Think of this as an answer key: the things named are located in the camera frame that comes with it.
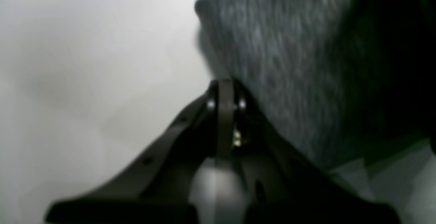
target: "white background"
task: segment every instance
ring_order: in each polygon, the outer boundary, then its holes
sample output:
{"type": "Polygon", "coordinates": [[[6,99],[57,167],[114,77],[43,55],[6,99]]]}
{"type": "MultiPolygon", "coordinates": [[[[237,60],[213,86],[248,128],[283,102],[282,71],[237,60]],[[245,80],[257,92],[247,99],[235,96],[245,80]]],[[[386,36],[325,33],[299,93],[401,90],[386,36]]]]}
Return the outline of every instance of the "white background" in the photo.
{"type": "MultiPolygon", "coordinates": [[[[53,200],[114,176],[222,73],[201,51],[194,3],[0,0],[1,224],[38,224],[53,200]]],[[[436,220],[425,143],[338,171],[405,223],[436,220]]]]}

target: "black mount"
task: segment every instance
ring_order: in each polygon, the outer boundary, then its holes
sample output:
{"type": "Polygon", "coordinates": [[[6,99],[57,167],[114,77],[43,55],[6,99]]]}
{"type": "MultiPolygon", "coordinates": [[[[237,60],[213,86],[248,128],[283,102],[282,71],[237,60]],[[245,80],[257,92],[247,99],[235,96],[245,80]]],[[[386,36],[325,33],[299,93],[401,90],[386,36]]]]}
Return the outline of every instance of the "black mount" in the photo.
{"type": "MultiPolygon", "coordinates": [[[[389,206],[332,183],[278,135],[244,87],[229,80],[212,81],[122,173],[89,194],[54,204],[46,221],[199,223],[188,196],[206,158],[241,177],[247,204],[239,223],[399,223],[389,206]]],[[[226,213],[235,201],[219,177],[216,191],[215,223],[234,223],[226,213]]]]}

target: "gray fuzzy cloth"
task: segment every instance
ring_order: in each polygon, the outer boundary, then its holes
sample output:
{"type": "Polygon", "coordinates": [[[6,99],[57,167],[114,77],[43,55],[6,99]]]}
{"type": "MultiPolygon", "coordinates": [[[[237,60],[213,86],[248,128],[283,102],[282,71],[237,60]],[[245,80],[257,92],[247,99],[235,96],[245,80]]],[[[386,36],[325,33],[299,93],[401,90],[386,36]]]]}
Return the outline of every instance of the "gray fuzzy cloth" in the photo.
{"type": "Polygon", "coordinates": [[[323,170],[426,131],[433,0],[198,0],[213,49],[323,170]]]}

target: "white wall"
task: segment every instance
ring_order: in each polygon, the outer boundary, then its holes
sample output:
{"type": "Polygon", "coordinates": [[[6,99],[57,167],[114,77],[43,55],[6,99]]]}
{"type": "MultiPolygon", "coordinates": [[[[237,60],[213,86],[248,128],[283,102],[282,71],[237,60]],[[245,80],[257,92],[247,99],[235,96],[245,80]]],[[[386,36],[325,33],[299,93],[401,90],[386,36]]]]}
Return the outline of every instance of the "white wall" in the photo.
{"type": "MultiPolygon", "coordinates": [[[[0,0],[0,223],[37,224],[54,199],[106,181],[206,90],[194,2],[0,0]]],[[[427,224],[435,168],[421,147],[340,171],[427,224]]]]}

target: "gray fabric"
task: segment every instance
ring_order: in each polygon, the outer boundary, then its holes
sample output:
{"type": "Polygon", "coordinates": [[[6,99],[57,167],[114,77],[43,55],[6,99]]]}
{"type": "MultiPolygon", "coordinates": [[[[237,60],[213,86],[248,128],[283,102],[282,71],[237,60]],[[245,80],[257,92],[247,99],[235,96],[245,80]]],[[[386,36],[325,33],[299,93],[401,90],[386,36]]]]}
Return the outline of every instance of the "gray fabric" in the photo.
{"type": "Polygon", "coordinates": [[[277,131],[327,170],[422,128],[421,1],[198,0],[196,12],[277,131]]]}

